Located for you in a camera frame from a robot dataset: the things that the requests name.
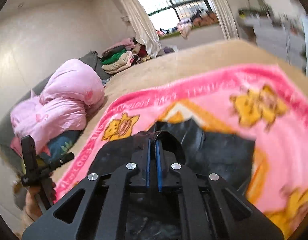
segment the hand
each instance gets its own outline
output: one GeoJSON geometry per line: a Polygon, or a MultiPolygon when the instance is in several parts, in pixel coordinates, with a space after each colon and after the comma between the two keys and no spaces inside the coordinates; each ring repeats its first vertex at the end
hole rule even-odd
{"type": "MultiPolygon", "coordinates": [[[[51,183],[52,187],[55,188],[56,184],[52,182],[52,180],[51,183]]],[[[41,190],[40,187],[29,187],[25,198],[25,211],[29,215],[29,217],[34,221],[42,215],[41,209],[39,208],[38,202],[35,198],[35,195],[38,194],[40,190],[41,190]]],[[[56,192],[53,189],[51,191],[51,196],[50,196],[52,201],[56,199],[55,193],[56,192]]]]}

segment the floral pillow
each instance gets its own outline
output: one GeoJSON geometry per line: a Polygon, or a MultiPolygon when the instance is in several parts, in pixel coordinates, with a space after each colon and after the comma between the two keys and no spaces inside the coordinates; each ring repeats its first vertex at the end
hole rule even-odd
{"type": "Polygon", "coordinates": [[[39,156],[46,164],[62,157],[73,146],[82,131],[65,131],[53,138],[45,146],[39,156]]]}

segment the pile of clothes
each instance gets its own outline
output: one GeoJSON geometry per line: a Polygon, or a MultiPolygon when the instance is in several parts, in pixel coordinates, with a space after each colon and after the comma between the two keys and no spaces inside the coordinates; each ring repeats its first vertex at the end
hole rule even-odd
{"type": "Polygon", "coordinates": [[[146,47],[135,39],[124,39],[107,48],[102,53],[102,69],[108,74],[116,74],[133,65],[150,59],[146,47]]]}
{"type": "Polygon", "coordinates": [[[180,20],[176,27],[169,30],[164,30],[161,28],[159,31],[156,32],[160,37],[169,33],[180,32],[182,37],[184,39],[187,39],[187,36],[193,26],[202,27],[214,23],[218,23],[218,19],[215,13],[211,11],[205,11],[203,9],[197,9],[196,13],[191,18],[183,18],[182,20],[180,20]]]}

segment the yellow cartoon character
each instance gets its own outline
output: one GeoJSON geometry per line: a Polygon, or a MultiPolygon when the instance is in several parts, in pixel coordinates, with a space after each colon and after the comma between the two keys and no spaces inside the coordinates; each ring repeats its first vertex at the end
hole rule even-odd
{"type": "Polygon", "coordinates": [[[270,86],[264,85],[262,90],[247,90],[246,94],[230,96],[235,113],[239,115],[239,124],[243,127],[252,127],[259,120],[267,122],[266,130],[275,122],[277,116],[284,115],[288,108],[277,97],[270,86]]]}
{"type": "Polygon", "coordinates": [[[264,212],[264,215],[281,229],[284,238],[287,239],[300,225],[308,212],[308,189],[302,192],[297,188],[291,192],[287,187],[283,187],[281,193],[287,197],[285,209],[276,212],[264,212]]]}
{"type": "Polygon", "coordinates": [[[131,136],[133,125],[139,117],[140,115],[129,117],[127,113],[123,113],[121,119],[113,119],[106,128],[102,140],[114,141],[131,136]]]}

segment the window frame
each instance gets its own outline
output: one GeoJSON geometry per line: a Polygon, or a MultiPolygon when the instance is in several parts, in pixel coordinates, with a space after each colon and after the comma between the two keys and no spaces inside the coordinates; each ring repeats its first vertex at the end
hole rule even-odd
{"type": "Polygon", "coordinates": [[[189,3],[193,3],[193,2],[200,2],[200,1],[204,1],[205,4],[206,4],[206,6],[207,6],[207,9],[208,9],[209,11],[212,12],[212,8],[211,8],[211,6],[210,6],[210,4],[208,3],[207,0],[188,0],[188,1],[182,2],[182,3],[173,3],[172,0],[169,0],[169,1],[170,1],[170,3],[171,3],[171,6],[166,7],[166,8],[163,8],[163,9],[160,9],[160,10],[157,10],[157,11],[155,11],[155,12],[152,12],[152,13],[148,14],[148,16],[152,16],[152,15],[154,15],[154,14],[157,14],[157,13],[159,13],[159,12],[162,12],[162,11],[165,11],[165,10],[168,10],[168,9],[174,9],[177,18],[178,18],[178,20],[180,21],[181,18],[180,18],[180,16],[178,15],[178,13],[177,13],[177,11],[176,11],[176,7],[182,6],[182,5],[185,5],[185,4],[189,4],[189,3]]]}

